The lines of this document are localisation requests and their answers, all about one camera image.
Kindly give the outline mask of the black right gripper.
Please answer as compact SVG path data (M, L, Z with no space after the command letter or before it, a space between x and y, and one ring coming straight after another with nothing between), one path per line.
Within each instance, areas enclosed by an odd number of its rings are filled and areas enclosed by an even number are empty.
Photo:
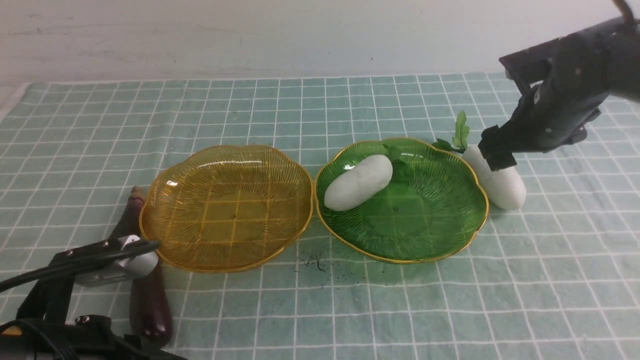
M490 171L516 167L513 153L546 153L586 137L608 96L605 54L585 39L553 39L499 62L521 98L503 125L484 129L478 149Z

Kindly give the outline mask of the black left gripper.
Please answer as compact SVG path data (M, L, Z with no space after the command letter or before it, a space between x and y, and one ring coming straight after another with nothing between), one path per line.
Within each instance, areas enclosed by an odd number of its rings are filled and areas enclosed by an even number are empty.
M54 325L64 325L71 294L79 271L89 269L86 257L80 259L74 255L74 249L57 253L50 263L16 276L16 286L33 283L33 287L18 307L14 319L14 326L20 328L29 321L48 322Z

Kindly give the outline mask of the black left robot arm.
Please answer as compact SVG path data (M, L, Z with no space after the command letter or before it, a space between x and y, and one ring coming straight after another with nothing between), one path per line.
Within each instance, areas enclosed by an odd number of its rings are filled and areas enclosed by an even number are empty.
M13 320L1 326L3 360L177 360L141 336L119 336L112 319L82 315L67 323L75 285L96 287L135 280L158 264L159 244L137 235L57 253L50 263L1 282L1 291L34 283Z

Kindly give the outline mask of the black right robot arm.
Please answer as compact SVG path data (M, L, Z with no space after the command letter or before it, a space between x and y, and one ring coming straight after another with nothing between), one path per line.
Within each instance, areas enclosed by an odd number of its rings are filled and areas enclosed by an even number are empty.
M609 96L639 101L639 20L626 1L615 6L620 17L499 59L521 97L505 124L481 134L478 148L492 171L515 166L514 154L584 141Z

